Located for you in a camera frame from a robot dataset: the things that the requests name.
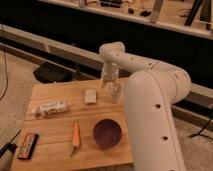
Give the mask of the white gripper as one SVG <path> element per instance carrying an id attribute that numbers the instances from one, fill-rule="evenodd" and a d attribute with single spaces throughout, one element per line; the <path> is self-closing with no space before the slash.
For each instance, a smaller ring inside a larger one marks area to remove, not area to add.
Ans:
<path id="1" fill-rule="evenodd" d="M 103 70 L 101 72 L 101 80 L 100 80 L 100 89 L 105 90 L 107 87 L 107 83 L 115 82 L 118 79 L 119 70 L 113 69 L 111 71 Z M 113 84 L 113 92 L 120 93 L 123 89 L 123 85 L 121 82 L 116 82 Z"/>

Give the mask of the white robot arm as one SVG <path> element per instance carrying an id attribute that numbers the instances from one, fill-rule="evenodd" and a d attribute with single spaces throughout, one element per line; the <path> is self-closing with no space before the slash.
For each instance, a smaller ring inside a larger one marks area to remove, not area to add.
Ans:
<path id="1" fill-rule="evenodd" d="M 188 73 L 163 61 L 129 54 L 121 42 L 101 45 L 99 55 L 104 61 L 102 84 L 112 85 L 112 95 L 124 95 L 135 171 L 186 171 L 171 105 L 189 94 Z M 122 91 L 120 68 L 131 73 Z"/>

